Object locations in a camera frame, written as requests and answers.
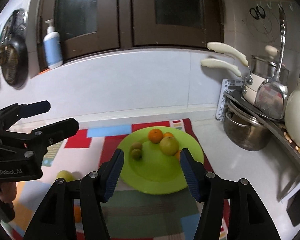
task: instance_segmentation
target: cooking pot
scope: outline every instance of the cooking pot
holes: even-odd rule
[[[265,81],[266,78],[271,78],[274,76],[275,69],[278,63],[275,62],[273,58],[277,55],[277,49],[270,45],[267,45],[265,49],[270,56],[253,56],[252,67],[250,68],[248,66],[246,56],[227,44],[221,42],[208,42],[207,47],[208,49],[214,50],[215,52],[225,53],[236,57],[244,66],[249,68],[250,73],[243,78],[238,67],[235,65],[214,58],[201,60],[202,66],[212,68],[226,68],[232,71],[236,76],[241,77],[243,79],[243,97],[249,103],[254,105],[260,85],[263,83],[263,81]],[[287,85],[288,75],[289,71],[285,68],[282,68],[280,80],[282,80],[284,86]]]
[[[224,130],[230,140],[248,151],[259,151],[266,147],[271,139],[268,128],[233,101],[228,101],[228,107]]]
[[[266,79],[273,78],[278,62],[274,60],[277,56],[278,50],[270,45],[265,46],[265,51],[268,56],[251,56],[251,76],[253,79],[252,84],[247,84],[247,87],[254,91],[258,91],[262,82]],[[280,83],[284,86],[288,85],[289,70],[282,65],[280,70]]]

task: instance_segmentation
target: white lotion bottle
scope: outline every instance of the white lotion bottle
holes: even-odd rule
[[[43,38],[43,46],[48,68],[53,69],[63,64],[60,34],[55,31],[53,20],[48,20],[46,23],[49,24],[49,27],[47,35]]]

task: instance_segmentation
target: small green fruit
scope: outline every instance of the small green fruit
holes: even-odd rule
[[[134,150],[134,149],[142,150],[142,143],[134,142],[133,144],[131,144],[131,151]]]
[[[140,149],[134,149],[131,151],[130,154],[131,154],[131,157],[136,161],[140,160],[142,157],[142,151]]]
[[[69,171],[59,171],[56,179],[63,178],[66,182],[75,180],[74,176]]]
[[[173,156],[179,150],[179,142],[174,137],[164,137],[159,148],[164,155]]]

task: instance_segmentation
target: pot handle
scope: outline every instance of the pot handle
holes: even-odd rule
[[[238,122],[233,121],[233,120],[229,117],[229,114],[230,114],[230,113],[231,113],[230,111],[226,112],[226,118],[227,118],[229,121],[235,123],[236,125],[238,125],[238,126],[240,126],[240,127],[250,128],[250,126],[247,125],[247,124],[241,124],[241,123],[238,123]]]
[[[249,65],[246,55],[242,54],[241,52],[227,44],[214,41],[208,42],[207,47],[208,49],[214,50],[215,52],[230,54],[231,56],[238,58],[246,67]]]
[[[241,72],[238,69],[238,67],[236,65],[232,65],[228,62],[225,62],[223,60],[220,59],[216,59],[216,58],[206,58],[206,59],[202,59],[200,61],[201,65],[203,67],[208,67],[208,68],[225,68],[230,70],[232,73],[234,73],[237,77],[241,77]]]

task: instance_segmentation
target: human hand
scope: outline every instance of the human hand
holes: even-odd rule
[[[4,182],[0,184],[0,200],[4,203],[11,203],[17,196],[17,185],[15,182]]]

